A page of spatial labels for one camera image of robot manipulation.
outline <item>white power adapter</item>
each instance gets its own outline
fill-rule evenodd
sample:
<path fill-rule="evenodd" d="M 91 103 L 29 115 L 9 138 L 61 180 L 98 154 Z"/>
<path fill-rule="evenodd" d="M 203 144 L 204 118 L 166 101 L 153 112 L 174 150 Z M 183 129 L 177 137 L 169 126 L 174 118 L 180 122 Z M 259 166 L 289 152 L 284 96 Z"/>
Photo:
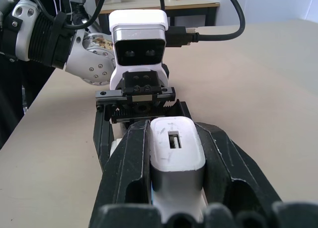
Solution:
<path fill-rule="evenodd" d="M 205 156 L 193 121 L 154 119 L 150 125 L 153 205 L 163 223 L 176 213 L 200 219 Z"/>

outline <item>desk leg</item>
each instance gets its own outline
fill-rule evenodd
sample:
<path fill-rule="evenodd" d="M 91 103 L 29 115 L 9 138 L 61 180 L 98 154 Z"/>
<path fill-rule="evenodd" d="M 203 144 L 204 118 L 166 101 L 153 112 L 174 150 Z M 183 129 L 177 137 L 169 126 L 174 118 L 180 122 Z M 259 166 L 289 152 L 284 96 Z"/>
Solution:
<path fill-rule="evenodd" d="M 208 13 L 205 15 L 205 26 L 215 26 L 217 15 L 217 7 L 209 7 Z"/>
<path fill-rule="evenodd" d="M 98 20 L 99 20 L 99 25 L 101 27 L 102 33 L 108 34 L 110 35 L 110 31 L 109 31 L 109 20 L 108 20 L 108 16 L 109 14 L 105 13 L 105 14 L 100 14 L 98 16 Z"/>
<path fill-rule="evenodd" d="M 175 25 L 175 17 L 170 17 L 170 26 Z"/>

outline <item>table surface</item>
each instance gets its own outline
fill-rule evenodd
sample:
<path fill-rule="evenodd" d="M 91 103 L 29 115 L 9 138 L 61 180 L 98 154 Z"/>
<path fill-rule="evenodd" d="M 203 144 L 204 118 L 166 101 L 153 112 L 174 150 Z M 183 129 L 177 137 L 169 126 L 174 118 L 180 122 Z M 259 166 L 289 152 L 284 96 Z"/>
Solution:
<path fill-rule="evenodd" d="M 220 3 L 208 0 L 175 0 L 165 1 L 166 9 L 219 7 Z M 112 3 L 105 0 L 100 13 L 111 13 L 118 9 L 160 9 L 159 0 L 122 0 L 120 3 Z"/>
<path fill-rule="evenodd" d="M 254 24 L 235 40 L 164 55 L 193 120 L 224 129 L 284 201 L 318 200 L 317 31 L 301 20 Z M 0 151 L 1 228 L 87 227 L 101 179 L 92 140 L 99 89 L 107 87 L 53 73 Z"/>

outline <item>usb port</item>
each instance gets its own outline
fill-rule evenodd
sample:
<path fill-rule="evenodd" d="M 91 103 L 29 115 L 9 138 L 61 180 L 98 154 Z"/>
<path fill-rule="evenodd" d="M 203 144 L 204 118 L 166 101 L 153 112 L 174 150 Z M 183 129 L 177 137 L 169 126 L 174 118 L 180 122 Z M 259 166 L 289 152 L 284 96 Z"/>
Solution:
<path fill-rule="evenodd" d="M 169 143 L 170 143 L 170 149 L 180 149 L 181 143 L 179 138 L 179 132 L 178 131 L 169 131 Z"/>

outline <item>beige table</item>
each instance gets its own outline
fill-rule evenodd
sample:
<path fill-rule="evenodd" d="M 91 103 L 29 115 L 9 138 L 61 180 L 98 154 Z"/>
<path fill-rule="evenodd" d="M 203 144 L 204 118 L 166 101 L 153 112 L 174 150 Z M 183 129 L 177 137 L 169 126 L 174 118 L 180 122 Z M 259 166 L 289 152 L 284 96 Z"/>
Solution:
<path fill-rule="evenodd" d="M 300 20 L 248 25 L 232 41 L 165 51 L 193 119 L 223 128 L 285 201 L 318 200 L 317 31 Z M 87 227 L 101 178 L 96 89 L 56 70 L 40 92 L 0 151 L 1 228 Z"/>
<path fill-rule="evenodd" d="M 165 0 L 165 11 L 170 17 L 170 26 L 174 26 L 175 17 L 205 15 L 205 26 L 214 26 L 217 14 L 217 8 L 220 6 L 218 2 L 209 0 Z M 159 0 L 122 0 L 120 3 L 112 3 L 111 0 L 105 0 L 101 9 L 100 23 L 103 28 L 109 31 L 108 15 L 118 9 L 160 9 Z"/>

